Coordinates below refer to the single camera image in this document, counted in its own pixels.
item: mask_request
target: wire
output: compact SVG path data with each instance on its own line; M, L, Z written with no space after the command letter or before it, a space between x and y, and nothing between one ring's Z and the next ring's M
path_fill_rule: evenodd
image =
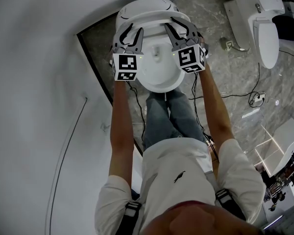
M195 80L194 80L194 83L193 83L193 86L192 86L192 94L193 94L193 96L194 96L194 111L195 111L196 121L197 121L198 125L200 125L200 127L201 127L201 131L202 131L204 137L208 140L209 145L210 145L210 147L211 147L213 153L215 154L215 156L216 156L216 158L217 158L217 160L218 160L218 162L219 162L219 157L218 157L218 155L217 155L217 153L216 153L216 150L215 150L214 146L212 145L212 143L211 143L211 141L210 141L210 140L212 140L212 138L211 138L211 136L209 136L209 135L207 135L207 134L205 133L205 129L204 129L204 127L200 124L200 121L199 121L199 118L198 118L197 106L196 106L196 87L197 87L198 72L195 72L194 74L195 74Z
M259 105L259 106L253 106L253 99L250 100L250 98L251 98L251 95L252 95L253 93L255 93L254 97L255 97L256 95L259 95L259 96L260 96L260 93L261 93L261 92L255 92L255 91L254 91L255 88L256 88L256 86L257 86L258 83L259 83L259 80L260 80L260 65L259 65L259 63L258 63L258 80L257 80L256 85L254 86L254 88L252 89L251 92L249 92L249 93L247 93L247 94L243 94L243 95L231 94L231 95L221 96L221 97L222 97L222 98L228 98L228 97L231 97L231 96L240 96L240 97L243 97L243 96L248 96L248 95L249 95L249 99L248 99L248 104L249 104L249 106L250 106L251 108L258 108L258 107L260 107L260 106L263 105L264 101L263 101L262 104ZM193 98L189 98L189 100L196 100L196 99L198 99L198 98L203 98L203 96L198 96L198 97L195 97L195 96L194 96Z
M145 123L145 119L144 119L144 115L143 115L143 109L138 101L138 93L137 93L137 89L135 87L132 87L131 84L127 81L127 84L129 85L129 88L131 91L134 92L135 96L136 96L136 102L141 110L141 117L142 117L142 121L143 121L143 132L142 132L142 141L144 140L144 133L145 133L145 127L146 127L146 123Z
M67 154L67 151L68 151L69 145L70 145L70 143L71 143L71 139L72 139L72 136L73 136L74 131L75 131L75 129L76 129L77 123L78 123L78 121L79 121L79 119L80 119L80 116L82 115L82 113L83 113L83 111L84 111L84 108L85 108L85 105L86 105L86 103L87 103L87 100L88 100L88 98L85 98L85 103L84 103L84 105L83 105L82 110L80 111L80 113L79 113L79 115L78 115L78 118L77 118L76 123L75 123L75 126L74 126L74 128L73 128L73 130L72 130L71 136L70 136L70 138L69 138L69 141L68 141L67 147L66 147L66 149L65 149L65 152L64 152L64 154L63 154L62 161L61 161L61 164L60 164L60 168L59 168L59 172L58 172L57 180L56 180L56 182L55 182L54 193L53 193L53 198L52 198L52 204L51 204L50 221L49 221L49 235L51 235L51 221L52 221L53 205L54 205L55 194L56 194L56 192L57 192L57 187L58 187L58 182L59 182L59 177L60 177L60 172L61 172L61 169L62 169L63 161L64 161L64 158L65 158L65 155Z
M288 52L286 52L286 51L282 51L282 50L279 50L280 52L284 52L284 53L287 53L287 54L289 54L289 55L291 55L291 56L293 56L294 57L294 55L292 55L292 54L290 54L290 53L288 53Z

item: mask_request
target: toilet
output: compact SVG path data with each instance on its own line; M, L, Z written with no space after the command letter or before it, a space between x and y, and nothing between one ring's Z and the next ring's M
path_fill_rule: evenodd
M251 48L256 61L272 69L279 54L279 37L272 18L285 13L282 0L232 0L224 7L239 47Z
M123 7L116 19L116 30L122 25L133 23L124 43L132 43L140 27L144 29L142 52L143 65L137 73L137 79L149 91L165 93L174 90L184 78L172 57L172 44L164 28L170 23L180 36L186 35L186 29L173 23L171 17L189 17L179 12L170 0L137 0Z

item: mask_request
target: white toilet seat lid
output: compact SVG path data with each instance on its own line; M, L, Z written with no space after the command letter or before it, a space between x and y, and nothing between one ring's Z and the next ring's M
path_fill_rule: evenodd
M272 22L255 22L254 35L256 49L262 65L272 69L279 55L279 36L275 24Z

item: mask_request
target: jeans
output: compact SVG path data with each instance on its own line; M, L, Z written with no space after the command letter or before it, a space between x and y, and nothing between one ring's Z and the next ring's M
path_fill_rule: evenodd
M193 138L205 143L188 98L179 88L164 93L150 92L146 100L147 120L144 150L165 139Z

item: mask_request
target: backpack strap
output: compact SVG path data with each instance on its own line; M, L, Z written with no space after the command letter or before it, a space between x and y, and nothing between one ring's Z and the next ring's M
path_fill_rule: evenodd
M228 189L222 189L216 192L216 201L228 212L232 213L234 216L246 221L246 217L244 216L241 208L235 202L232 197L232 194Z
M216 193L216 201L215 205L226 209L228 212L232 213L234 216L246 221L246 217L244 216L241 208L235 202L232 197L232 194L228 189L220 189L219 185L216 181L215 175L212 171L208 171L205 173L205 176L208 182L212 185Z
M125 213L123 215L121 224L117 230L116 235L130 235L133 234L135 228L139 210L142 204L139 202L129 202L125 206Z

